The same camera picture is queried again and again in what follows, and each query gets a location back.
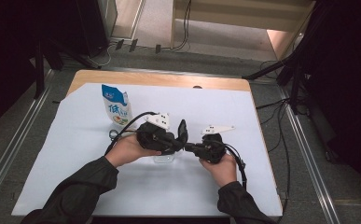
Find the black handheld controller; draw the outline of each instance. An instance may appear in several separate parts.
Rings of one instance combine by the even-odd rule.
[[[204,135],[202,143],[186,143],[185,150],[210,163],[219,163],[226,153],[226,147],[219,133]]]
[[[177,130],[178,137],[166,132],[149,122],[140,125],[136,131],[136,138],[143,148],[160,151],[161,155],[171,155],[184,147],[188,140],[186,121],[182,119]]]

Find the hand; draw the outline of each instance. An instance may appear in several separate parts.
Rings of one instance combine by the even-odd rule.
[[[221,188],[233,181],[236,181],[236,161],[229,154],[225,154],[217,164],[200,159],[202,166],[209,171],[217,185]]]
[[[142,157],[159,156],[160,154],[160,151],[142,148],[136,139],[136,134],[132,134],[120,138],[105,157],[114,167],[119,167]]]

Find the white paper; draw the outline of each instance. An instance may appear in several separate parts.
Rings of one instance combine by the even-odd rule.
[[[223,132],[224,143],[235,147],[246,163],[247,189],[267,216],[282,215],[271,164],[249,91],[220,91],[173,87],[113,85],[129,94],[132,112],[169,113],[170,132],[177,137],[185,119],[188,141],[200,143],[208,125],[234,126]],[[137,127],[145,122],[137,121]],[[107,117],[101,84],[85,84],[60,104],[12,215],[42,208],[66,177],[104,155],[110,144],[112,121]],[[171,163],[142,158],[119,167],[118,185],[103,194],[94,215],[215,217],[218,186],[191,152],[180,151]]]

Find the aluminum rail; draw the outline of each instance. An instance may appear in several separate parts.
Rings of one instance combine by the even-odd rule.
[[[21,148],[23,140],[25,139],[27,133],[29,132],[30,128],[32,127],[35,118],[38,115],[42,105],[47,99],[50,90],[50,83],[54,76],[54,72],[49,70],[46,75],[46,88],[41,93],[40,97],[35,99],[28,112],[26,113],[25,117],[22,120],[22,123],[18,130],[15,132],[14,136],[12,137],[10,143],[8,144],[5,152],[3,153],[2,158],[0,159],[0,186],[11,167],[12,162],[14,161],[15,157],[17,156],[18,151]]]
[[[288,98],[288,92],[283,87],[279,87],[282,98]],[[288,106],[286,108],[287,116],[290,119],[291,126],[293,127],[294,133],[296,135],[297,141],[299,143],[299,148],[301,150],[302,156],[305,160],[306,167],[308,169],[309,175],[316,191],[317,198],[319,199],[320,205],[322,206],[323,213],[326,216],[326,221],[329,224],[340,224],[340,219],[338,217],[337,211],[335,210],[334,203],[332,202],[331,196],[326,187],[326,183],[320,174],[319,168],[314,160],[309,143],[306,139],[304,132],[302,131],[301,124],[299,122],[299,117],[294,115],[292,109]]]

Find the black cloth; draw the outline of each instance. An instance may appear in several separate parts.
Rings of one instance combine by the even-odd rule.
[[[117,175],[105,157],[87,163],[57,186],[43,209],[29,213],[21,224],[86,223],[99,196],[116,187]],[[233,216],[237,224],[275,223],[259,211],[239,182],[227,184],[218,194],[218,210]]]

